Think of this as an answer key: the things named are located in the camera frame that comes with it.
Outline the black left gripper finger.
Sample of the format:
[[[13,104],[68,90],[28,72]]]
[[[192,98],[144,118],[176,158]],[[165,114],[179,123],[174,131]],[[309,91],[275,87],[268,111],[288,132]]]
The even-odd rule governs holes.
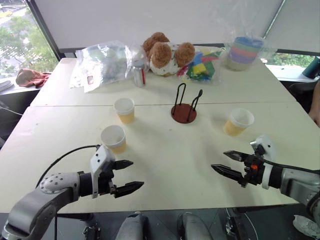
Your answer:
[[[114,197],[120,198],[120,197],[124,197],[126,195],[130,195],[133,192],[140,189],[143,185],[144,185],[143,181],[132,181],[132,182],[126,183],[123,186],[116,187]]]
[[[114,169],[115,170],[122,170],[125,169],[131,165],[133,165],[134,163],[130,160],[117,160],[114,162]]]

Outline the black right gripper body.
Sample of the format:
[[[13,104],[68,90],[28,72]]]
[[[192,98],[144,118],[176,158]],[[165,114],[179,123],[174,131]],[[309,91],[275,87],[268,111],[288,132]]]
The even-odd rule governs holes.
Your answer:
[[[259,185],[262,183],[262,178],[265,170],[263,154],[265,149],[261,144],[258,144],[254,150],[254,154],[243,154],[242,160],[244,163],[245,175],[240,185],[246,187],[247,184]]]

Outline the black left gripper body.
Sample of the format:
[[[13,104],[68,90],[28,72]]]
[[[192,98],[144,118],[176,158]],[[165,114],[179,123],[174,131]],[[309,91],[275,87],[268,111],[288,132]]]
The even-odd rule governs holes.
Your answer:
[[[117,192],[117,186],[113,183],[114,172],[116,162],[111,161],[104,163],[101,167],[101,172],[98,177],[98,194],[100,196],[105,194],[115,195]]]

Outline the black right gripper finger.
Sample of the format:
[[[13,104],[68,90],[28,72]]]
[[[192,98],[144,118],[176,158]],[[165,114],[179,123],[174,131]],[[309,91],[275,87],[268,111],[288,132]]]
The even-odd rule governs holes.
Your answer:
[[[240,185],[243,185],[244,183],[244,177],[241,172],[233,170],[232,168],[222,165],[222,164],[212,164],[211,168],[215,170],[218,174],[227,177],[229,179],[232,179],[239,183]]]
[[[239,152],[236,150],[224,151],[223,154],[238,162],[244,162],[248,158],[247,153]]]

